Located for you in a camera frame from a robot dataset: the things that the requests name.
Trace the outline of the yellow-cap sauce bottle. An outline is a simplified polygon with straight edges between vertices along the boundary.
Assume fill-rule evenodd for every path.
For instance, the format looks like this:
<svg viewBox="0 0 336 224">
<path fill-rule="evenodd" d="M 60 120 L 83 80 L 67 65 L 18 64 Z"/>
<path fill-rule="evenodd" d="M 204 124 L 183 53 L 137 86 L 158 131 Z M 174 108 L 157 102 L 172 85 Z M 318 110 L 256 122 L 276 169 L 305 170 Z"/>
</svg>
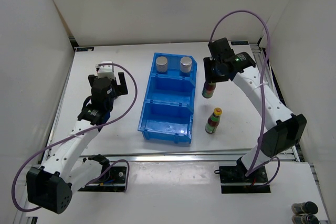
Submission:
<svg viewBox="0 0 336 224">
<path fill-rule="evenodd" d="M 217 129 L 219 123 L 220 123 L 221 114 L 222 114 L 222 109 L 221 108 L 215 108 L 213 113 L 208 118 L 207 123 L 205 125 L 205 131 L 208 134 L 213 134 L 213 133 L 216 132 L 216 129 Z"/>
<path fill-rule="evenodd" d="M 216 88 L 216 83 L 205 82 L 202 90 L 202 96 L 206 99 L 209 99 L 213 96 Z"/>
</svg>

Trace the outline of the blue-label shaker can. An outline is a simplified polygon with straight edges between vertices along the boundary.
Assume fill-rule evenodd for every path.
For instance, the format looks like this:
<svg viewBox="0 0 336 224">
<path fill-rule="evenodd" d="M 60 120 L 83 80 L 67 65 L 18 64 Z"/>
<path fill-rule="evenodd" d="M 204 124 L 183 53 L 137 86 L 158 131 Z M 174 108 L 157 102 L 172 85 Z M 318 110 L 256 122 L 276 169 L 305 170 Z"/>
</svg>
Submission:
<svg viewBox="0 0 336 224">
<path fill-rule="evenodd" d="M 159 56 L 155 60 L 156 71 L 158 73 L 166 73 L 168 69 L 168 60 L 165 56 Z"/>
<path fill-rule="evenodd" d="M 183 74 L 189 74 L 192 68 L 192 59 L 190 57 L 182 57 L 180 60 L 180 72 Z"/>
</svg>

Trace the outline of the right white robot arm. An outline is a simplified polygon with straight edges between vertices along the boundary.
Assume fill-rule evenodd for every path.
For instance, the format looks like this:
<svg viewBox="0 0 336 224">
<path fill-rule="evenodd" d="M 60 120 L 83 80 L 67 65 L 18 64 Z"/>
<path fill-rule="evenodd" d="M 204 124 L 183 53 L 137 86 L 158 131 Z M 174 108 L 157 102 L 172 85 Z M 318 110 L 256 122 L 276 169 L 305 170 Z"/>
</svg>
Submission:
<svg viewBox="0 0 336 224">
<path fill-rule="evenodd" d="M 279 153 L 301 140 L 307 124 L 303 114 L 295 115 L 274 94 L 247 52 L 235 54 L 226 38 L 208 43 L 210 57 L 203 59 L 205 82 L 232 81 L 261 116 L 261 135 L 257 145 L 237 162 L 236 177 L 247 182 L 255 171 Z"/>
</svg>

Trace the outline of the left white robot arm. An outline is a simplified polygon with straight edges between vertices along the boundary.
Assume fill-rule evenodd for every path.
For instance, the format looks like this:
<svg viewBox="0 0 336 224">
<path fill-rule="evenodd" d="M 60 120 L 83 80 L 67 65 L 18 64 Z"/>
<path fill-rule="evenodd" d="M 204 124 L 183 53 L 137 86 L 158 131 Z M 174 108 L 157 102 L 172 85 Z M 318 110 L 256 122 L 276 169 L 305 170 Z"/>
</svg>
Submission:
<svg viewBox="0 0 336 224">
<path fill-rule="evenodd" d="M 111 180 L 110 162 L 100 154 L 75 163 L 87 145 L 107 123 L 115 98 L 128 94 L 124 73 L 118 74 L 120 83 L 108 77 L 89 75 L 91 96 L 70 132 L 71 140 L 59 145 L 52 157 L 40 168 L 31 168 L 26 175 L 28 201 L 60 214 L 68 207 L 72 195 L 87 183 L 105 183 Z"/>
</svg>

